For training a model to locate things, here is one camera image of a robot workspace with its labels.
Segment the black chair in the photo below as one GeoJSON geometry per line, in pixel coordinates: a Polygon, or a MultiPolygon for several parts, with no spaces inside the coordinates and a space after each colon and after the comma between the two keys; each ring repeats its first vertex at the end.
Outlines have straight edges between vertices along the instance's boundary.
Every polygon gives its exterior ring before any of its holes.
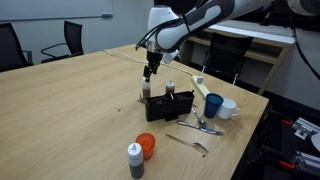
{"type": "Polygon", "coordinates": [[[57,61],[57,60],[65,59],[65,58],[83,55],[81,36],[82,36],[82,25],[72,23],[69,21],[65,21],[64,22],[64,37],[65,37],[66,42],[55,44],[53,46],[42,49],[41,53],[48,55],[51,58],[45,59],[45,60],[41,61],[41,63],[48,63],[48,62],[57,61]],[[61,45],[67,45],[71,54],[66,54],[66,55],[62,55],[62,56],[55,56],[55,55],[52,55],[52,54],[49,54],[46,52],[47,50],[49,50],[51,48],[61,46],[61,45]]]}
{"type": "Polygon", "coordinates": [[[244,54],[252,40],[251,37],[237,38],[212,33],[210,50],[206,52],[202,72],[231,77],[235,84],[242,70],[244,54]]]}
{"type": "Polygon", "coordinates": [[[32,52],[22,51],[12,24],[0,24],[0,72],[33,65],[32,52]]]}

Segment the orange cup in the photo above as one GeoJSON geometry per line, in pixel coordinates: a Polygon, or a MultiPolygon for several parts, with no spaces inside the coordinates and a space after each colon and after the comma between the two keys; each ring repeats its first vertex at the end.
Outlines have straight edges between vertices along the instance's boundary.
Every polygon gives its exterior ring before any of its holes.
{"type": "Polygon", "coordinates": [[[139,143],[142,147],[143,159],[150,159],[156,143],[154,136],[150,133],[142,133],[136,138],[136,143],[139,143]]]}

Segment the white bottle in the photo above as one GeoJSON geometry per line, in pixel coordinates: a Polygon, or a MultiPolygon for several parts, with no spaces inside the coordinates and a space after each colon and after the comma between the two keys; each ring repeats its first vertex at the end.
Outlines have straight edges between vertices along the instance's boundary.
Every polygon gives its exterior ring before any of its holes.
{"type": "Polygon", "coordinates": [[[151,96],[150,93],[150,82],[146,81],[145,77],[142,77],[142,98],[149,98],[151,96]]]}
{"type": "Polygon", "coordinates": [[[168,82],[166,85],[166,94],[172,93],[174,94],[175,85],[172,81],[168,82]]]}
{"type": "Polygon", "coordinates": [[[143,151],[138,143],[132,143],[128,147],[128,160],[131,176],[139,179],[144,174],[143,151]]]}

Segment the robotic arm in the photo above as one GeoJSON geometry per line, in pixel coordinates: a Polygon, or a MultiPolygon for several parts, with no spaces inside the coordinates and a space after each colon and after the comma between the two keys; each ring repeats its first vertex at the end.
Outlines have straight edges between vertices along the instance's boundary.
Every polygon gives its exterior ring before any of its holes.
{"type": "MultiPolygon", "coordinates": [[[[179,53],[178,48],[188,37],[218,22],[233,19],[271,3],[273,0],[209,0],[178,17],[167,6],[156,6],[150,11],[148,34],[137,44],[147,48],[148,65],[143,76],[150,81],[160,61],[170,63],[179,53]]],[[[320,14],[320,0],[287,0],[294,12],[303,15],[320,14]]]]}

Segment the white wall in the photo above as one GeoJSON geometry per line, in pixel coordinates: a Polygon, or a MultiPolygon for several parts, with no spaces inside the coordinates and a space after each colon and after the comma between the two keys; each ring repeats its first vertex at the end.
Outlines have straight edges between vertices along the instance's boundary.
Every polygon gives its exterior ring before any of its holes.
{"type": "MultiPolygon", "coordinates": [[[[292,37],[290,28],[259,26],[255,23],[239,21],[228,21],[222,22],[221,24],[230,27],[292,37]]],[[[302,51],[313,68],[320,73],[320,32],[311,32],[301,29],[297,29],[296,31],[302,51]]],[[[204,51],[207,48],[208,47],[197,45],[193,53],[192,61],[201,64],[204,58],[204,51]]],[[[270,65],[268,64],[253,60],[247,61],[239,79],[249,84],[259,86],[269,70],[270,65]]],[[[320,110],[320,81],[303,62],[295,45],[280,66],[273,81],[267,88],[267,91],[320,110]]]]}
{"type": "MultiPolygon", "coordinates": [[[[32,50],[33,61],[39,64],[48,58],[40,50],[48,46],[65,42],[64,20],[83,25],[82,44],[84,53],[101,51],[127,44],[135,44],[147,32],[148,16],[153,0],[113,0],[113,15],[109,19],[74,18],[11,22],[20,40],[23,50],[32,50]]],[[[56,54],[69,53],[66,46],[50,51],[56,54]]]]}

